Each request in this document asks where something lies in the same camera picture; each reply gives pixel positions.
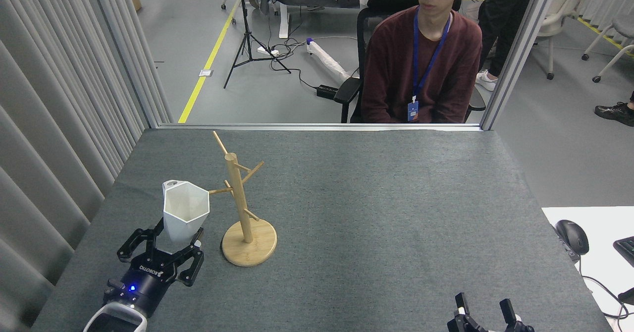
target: keyboard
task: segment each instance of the keyboard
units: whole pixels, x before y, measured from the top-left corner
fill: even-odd
[[[634,237],[620,239],[614,242],[612,246],[634,267]]]

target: blue lanyard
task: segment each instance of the blue lanyard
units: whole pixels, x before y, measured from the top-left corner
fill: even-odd
[[[432,70],[432,66],[434,66],[435,59],[436,57],[438,57],[438,53],[440,52],[440,49],[442,48],[442,45],[444,44],[444,40],[447,38],[447,32],[449,32],[449,24],[451,22],[451,16],[450,16],[450,18],[448,18],[447,20],[447,24],[444,25],[444,30],[442,30],[442,38],[440,39],[440,43],[435,49],[435,52],[434,52],[434,55],[432,56],[431,61],[429,61],[427,70],[425,71],[425,74],[423,74],[423,77],[421,78],[419,83],[416,84],[416,76],[419,74],[419,32],[420,32],[419,31],[419,10],[420,9],[421,7],[419,6],[416,9],[416,16],[414,16],[414,55],[413,55],[414,56],[414,62],[413,62],[414,87],[412,88],[412,102],[416,101],[416,95],[421,92],[421,90],[423,89],[423,86],[425,85],[427,76]]]

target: black computer mouse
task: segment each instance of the black computer mouse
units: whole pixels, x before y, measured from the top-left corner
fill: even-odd
[[[563,219],[557,222],[555,229],[575,253],[579,255],[588,253],[588,236],[579,224]]]

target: gray felt tablecloth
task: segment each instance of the gray felt tablecloth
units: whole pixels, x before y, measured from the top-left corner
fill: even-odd
[[[197,281],[170,287],[149,331],[442,332],[459,292],[490,330],[503,298],[537,332],[611,330],[494,132],[218,133],[242,165],[265,162],[245,190],[277,249],[227,262],[235,204],[211,196]],[[83,328],[127,269],[118,247],[161,218],[163,181],[226,178],[210,130],[145,131],[33,331]]]

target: yellow floor line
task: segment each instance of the yellow floor line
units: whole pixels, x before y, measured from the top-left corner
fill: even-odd
[[[218,50],[220,49],[222,40],[224,40],[224,35],[227,33],[227,29],[229,29],[229,25],[231,24],[231,19],[233,19],[233,14],[235,13],[239,4],[240,4],[240,0],[236,0],[236,3],[233,5],[233,9],[231,9],[231,13],[229,13],[229,17],[224,23],[224,27],[222,28],[222,31],[220,31],[220,36],[218,36],[218,40],[215,42],[215,45],[213,46],[213,50],[211,51],[211,54],[209,55],[209,59],[207,59],[207,63],[205,63],[205,68],[203,69],[211,68],[213,59],[215,59],[215,55],[218,54]],[[187,118],[190,116],[190,112],[192,111],[194,103],[196,102],[196,99],[198,98],[198,94],[200,93],[200,90],[202,89],[202,85],[205,83],[206,78],[207,77],[199,77],[196,83],[196,86],[194,87],[194,90],[192,91],[192,95],[190,95],[190,99],[187,101],[187,105],[185,106],[185,109],[183,109],[181,118],[178,120],[179,123],[183,124],[184,122],[187,122]]]
[[[580,18],[580,17],[578,17],[578,18],[577,18],[577,20],[579,20],[579,22],[580,22],[580,23],[582,23],[582,24],[586,25],[589,29],[593,30],[593,31],[594,31],[594,32],[596,32],[597,34],[601,34],[601,31],[599,31],[599,30],[598,30],[596,27],[594,27],[593,25],[590,25],[588,22],[586,22],[586,20],[584,20],[584,19],[582,19],[582,18]],[[611,44],[612,44],[612,45],[614,45],[616,48],[618,48],[618,49],[619,49],[619,51],[623,49],[623,46],[621,46],[619,43],[617,43],[617,42],[616,42],[616,41],[614,41],[613,39],[611,39],[611,38],[609,38],[609,37],[607,37],[607,36],[603,36],[603,38],[604,38],[605,40],[607,40],[607,42],[611,43]],[[633,54],[630,54],[629,52],[625,52],[625,54],[626,54],[626,55],[628,55],[628,56],[630,56],[630,57],[632,57],[632,58],[634,58],[634,55],[633,55]]]

